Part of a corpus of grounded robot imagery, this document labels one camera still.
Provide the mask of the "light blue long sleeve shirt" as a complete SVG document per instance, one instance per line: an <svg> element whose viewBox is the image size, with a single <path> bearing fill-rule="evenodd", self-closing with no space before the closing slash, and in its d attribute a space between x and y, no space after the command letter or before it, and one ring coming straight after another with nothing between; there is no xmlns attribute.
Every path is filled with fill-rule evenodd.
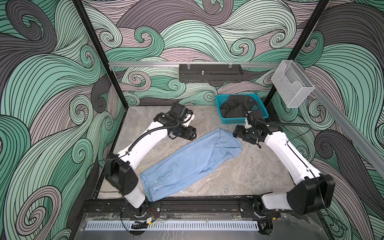
<svg viewBox="0 0 384 240"><path fill-rule="evenodd" d="M150 202L174 195L241 152L242 143L217 128L144 170L140 178L145 194Z"/></svg>

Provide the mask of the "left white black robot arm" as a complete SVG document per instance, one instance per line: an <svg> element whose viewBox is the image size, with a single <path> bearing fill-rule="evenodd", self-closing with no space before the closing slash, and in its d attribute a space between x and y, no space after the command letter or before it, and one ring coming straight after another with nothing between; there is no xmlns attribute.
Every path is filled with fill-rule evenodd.
<svg viewBox="0 0 384 240"><path fill-rule="evenodd" d="M160 113L146 131L132 144L117 154L108 154L105 158L105 179L115 187L122 197L135 209L146 207L146 196L138 186L139 177L135 170L140 161L162 139L182 138L189 141L197 137L196 128L190 126L194 119L191 110L175 117L168 113Z"/></svg>

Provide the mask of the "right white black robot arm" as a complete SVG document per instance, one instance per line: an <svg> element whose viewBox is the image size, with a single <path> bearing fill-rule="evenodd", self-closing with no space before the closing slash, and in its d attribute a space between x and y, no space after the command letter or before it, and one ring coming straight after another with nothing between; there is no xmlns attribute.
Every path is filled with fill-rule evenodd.
<svg viewBox="0 0 384 240"><path fill-rule="evenodd" d="M335 180L330 175L322 174L309 163L278 127L237 125L233 136L253 145L265 143L286 167L295 184L286 193L261 195L255 206L258 215L267 215L278 210L305 215L331 205Z"/></svg>

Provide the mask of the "teal plastic basket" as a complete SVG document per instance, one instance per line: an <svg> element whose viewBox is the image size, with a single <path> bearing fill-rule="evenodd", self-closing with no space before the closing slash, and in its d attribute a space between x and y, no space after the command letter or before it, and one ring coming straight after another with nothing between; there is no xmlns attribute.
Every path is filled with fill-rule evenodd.
<svg viewBox="0 0 384 240"><path fill-rule="evenodd" d="M263 101L256 94L217 95L216 105L223 124L244 124L249 112L261 120L269 117Z"/></svg>

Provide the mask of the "dark grey shirt in basket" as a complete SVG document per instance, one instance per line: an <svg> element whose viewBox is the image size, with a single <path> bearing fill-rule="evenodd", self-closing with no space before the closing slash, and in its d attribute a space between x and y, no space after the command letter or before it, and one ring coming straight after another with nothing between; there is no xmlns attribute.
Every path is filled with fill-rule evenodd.
<svg viewBox="0 0 384 240"><path fill-rule="evenodd" d="M230 95L220 106L223 118L244 118L256 105L256 100L246 95Z"/></svg>

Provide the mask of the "black perforated wall tray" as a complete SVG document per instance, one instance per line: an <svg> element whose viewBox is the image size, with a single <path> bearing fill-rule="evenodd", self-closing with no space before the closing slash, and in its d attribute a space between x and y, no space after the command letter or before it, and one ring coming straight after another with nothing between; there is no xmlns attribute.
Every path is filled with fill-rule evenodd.
<svg viewBox="0 0 384 240"><path fill-rule="evenodd" d="M240 83L244 72L238 64L180 64L181 83L208 83L221 86L224 83Z"/></svg>

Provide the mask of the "clear plastic wall bin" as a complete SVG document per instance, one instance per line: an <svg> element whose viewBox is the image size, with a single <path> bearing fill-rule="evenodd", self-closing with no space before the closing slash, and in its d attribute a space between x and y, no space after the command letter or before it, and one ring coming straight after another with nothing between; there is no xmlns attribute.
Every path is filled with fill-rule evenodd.
<svg viewBox="0 0 384 240"><path fill-rule="evenodd" d="M298 108L315 89L302 65L293 60L283 60L271 80L289 109Z"/></svg>

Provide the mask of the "back aluminium rail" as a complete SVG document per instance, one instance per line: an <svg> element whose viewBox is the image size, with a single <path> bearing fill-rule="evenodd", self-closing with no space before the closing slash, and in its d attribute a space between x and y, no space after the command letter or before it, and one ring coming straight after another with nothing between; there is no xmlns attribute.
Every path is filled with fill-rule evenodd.
<svg viewBox="0 0 384 240"><path fill-rule="evenodd" d="M241 65L242 68L277 68L280 65L280 62L277 63L260 63L260 62L109 62L109 67L111 68L177 68L179 65Z"/></svg>

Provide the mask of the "aluminium rail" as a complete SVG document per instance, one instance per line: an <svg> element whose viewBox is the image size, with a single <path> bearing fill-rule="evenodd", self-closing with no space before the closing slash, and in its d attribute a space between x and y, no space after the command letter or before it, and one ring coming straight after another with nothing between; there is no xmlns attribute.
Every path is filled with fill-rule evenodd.
<svg viewBox="0 0 384 240"><path fill-rule="evenodd" d="M355 146L382 176L384 174L384 138L379 133L383 125L377 125L384 105L384 90L364 89L352 71L340 79L318 67L304 69L298 65L302 78L313 85L313 93L328 113L349 136Z"/></svg>
<svg viewBox="0 0 384 240"><path fill-rule="evenodd" d="M241 65L242 68L277 68L280 65L280 62L277 63L260 63L260 62L109 62L109 67L111 68L177 68L179 65Z"/></svg>

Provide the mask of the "black front mounting rail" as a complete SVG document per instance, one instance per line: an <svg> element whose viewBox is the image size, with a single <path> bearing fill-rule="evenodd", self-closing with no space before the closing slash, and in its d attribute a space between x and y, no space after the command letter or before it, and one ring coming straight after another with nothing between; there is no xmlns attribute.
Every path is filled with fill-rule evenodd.
<svg viewBox="0 0 384 240"><path fill-rule="evenodd" d="M287 210L267 210L262 206L261 196L209 196L209 197L168 197L156 202L144 202L135 209L124 199L87 200L81 214L116 213L123 218L154 216L166 219L176 214L232 214L242 218L267 220L279 218L282 214L295 217L300 215Z"/></svg>

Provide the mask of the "right aluminium rail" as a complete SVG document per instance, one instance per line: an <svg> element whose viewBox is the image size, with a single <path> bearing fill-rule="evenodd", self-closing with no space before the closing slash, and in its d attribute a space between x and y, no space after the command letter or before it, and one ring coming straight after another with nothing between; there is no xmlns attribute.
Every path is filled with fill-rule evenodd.
<svg viewBox="0 0 384 240"><path fill-rule="evenodd" d="M384 174L384 138L379 133L383 125L377 125L384 105L384 90L364 89L352 71L340 79L318 67L304 69L298 65L302 78L313 85L313 93L328 113L349 136L355 146L382 176Z"/></svg>

